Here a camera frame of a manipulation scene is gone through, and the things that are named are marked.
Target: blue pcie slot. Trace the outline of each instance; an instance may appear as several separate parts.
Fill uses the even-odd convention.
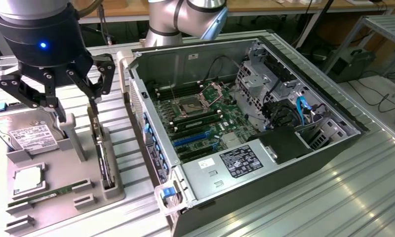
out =
[[[196,136],[192,136],[189,138],[185,138],[185,139],[183,139],[180,141],[173,142],[173,147],[177,147],[177,146],[184,145],[184,144],[188,144],[188,143],[191,143],[193,141],[197,141],[197,140],[201,140],[201,139],[208,138],[209,133],[211,133],[211,131],[207,131],[207,132],[204,132],[204,133],[201,133],[201,134],[199,134]]]

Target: hard drive label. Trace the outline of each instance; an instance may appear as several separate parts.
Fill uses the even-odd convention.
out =
[[[57,144],[46,124],[10,131],[9,134],[26,151]]]
[[[233,178],[253,172],[263,167],[248,145],[219,155]]]

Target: warning label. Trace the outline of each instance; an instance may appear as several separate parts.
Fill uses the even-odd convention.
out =
[[[219,155],[232,177],[239,178],[263,167],[248,145]]]
[[[46,124],[10,131],[9,134],[26,151],[57,144]]]

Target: motherboard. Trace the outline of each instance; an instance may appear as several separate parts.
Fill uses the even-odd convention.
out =
[[[183,162],[247,142],[257,133],[221,82],[157,91],[153,104]]]

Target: hard drive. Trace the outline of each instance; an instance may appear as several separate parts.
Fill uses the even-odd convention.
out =
[[[25,150],[34,155],[57,149],[57,141],[65,135],[57,127],[54,113],[17,104],[0,112],[0,138],[9,151]]]

